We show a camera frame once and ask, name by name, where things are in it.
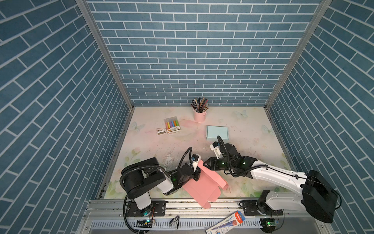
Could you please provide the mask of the pink paper box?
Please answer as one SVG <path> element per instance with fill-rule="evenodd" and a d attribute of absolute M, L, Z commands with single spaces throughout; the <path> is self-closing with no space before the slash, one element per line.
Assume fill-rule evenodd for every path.
<path fill-rule="evenodd" d="M 198 181 L 191 179 L 183 189 L 204 209 L 211 207 L 210 202 L 215 202 L 221 195 L 221 189 L 226 190 L 228 183 L 215 171 L 211 171 L 203 165 L 203 161 L 198 163 L 201 169 Z"/>

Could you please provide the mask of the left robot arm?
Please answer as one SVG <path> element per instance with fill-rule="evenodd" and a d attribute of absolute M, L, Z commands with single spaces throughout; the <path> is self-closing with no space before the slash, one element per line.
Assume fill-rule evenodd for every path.
<path fill-rule="evenodd" d="M 190 180 L 198 181 L 201 173 L 198 167 L 200 159 L 199 155 L 194 154 L 189 162 L 170 172 L 160 166 L 156 158 L 144 160 L 124 168 L 119 183 L 138 210 L 147 210 L 152 207 L 149 193 L 151 189 L 156 187 L 168 196 Z"/>

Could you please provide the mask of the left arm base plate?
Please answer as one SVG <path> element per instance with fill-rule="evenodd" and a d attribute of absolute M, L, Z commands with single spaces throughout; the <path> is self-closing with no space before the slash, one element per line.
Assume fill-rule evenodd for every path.
<path fill-rule="evenodd" d="M 151 205 L 139 209 L 137 204 L 133 201 L 128 201 L 126 204 L 125 214 L 130 217 L 154 217 L 154 216 L 165 216 L 166 201 L 165 200 L 152 200 Z"/>

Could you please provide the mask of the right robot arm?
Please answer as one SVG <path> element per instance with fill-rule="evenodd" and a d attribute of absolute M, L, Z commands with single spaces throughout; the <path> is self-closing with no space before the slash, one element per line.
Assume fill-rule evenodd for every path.
<path fill-rule="evenodd" d="M 263 180 L 288 190 L 287 193 L 262 191 L 256 202 L 257 210 L 262 215 L 293 210 L 307 212 L 324 223 L 333 222 L 341 197 L 318 171 L 294 172 L 270 166 L 256 158 L 242 156 L 234 145 L 228 143 L 214 142 L 210 148 L 215 156 L 203 163 L 206 168 L 225 171 L 235 178 Z"/>

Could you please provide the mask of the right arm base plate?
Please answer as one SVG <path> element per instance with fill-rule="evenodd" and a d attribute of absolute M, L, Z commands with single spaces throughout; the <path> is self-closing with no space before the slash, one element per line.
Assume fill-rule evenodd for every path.
<path fill-rule="evenodd" d="M 246 216 L 281 216 L 283 210 L 272 210 L 265 202 L 261 201 L 258 204 L 258 200 L 242 200 L 239 202 L 239 206 L 243 209 L 244 215 Z"/>

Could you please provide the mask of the light blue paper box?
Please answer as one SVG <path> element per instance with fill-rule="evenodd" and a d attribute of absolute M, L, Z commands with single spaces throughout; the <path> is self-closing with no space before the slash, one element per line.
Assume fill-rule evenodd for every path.
<path fill-rule="evenodd" d="M 225 126 L 207 126 L 206 127 L 206 140 L 207 141 L 217 141 L 217 137 L 220 136 L 221 139 L 228 143 L 229 134 L 228 127 Z"/>

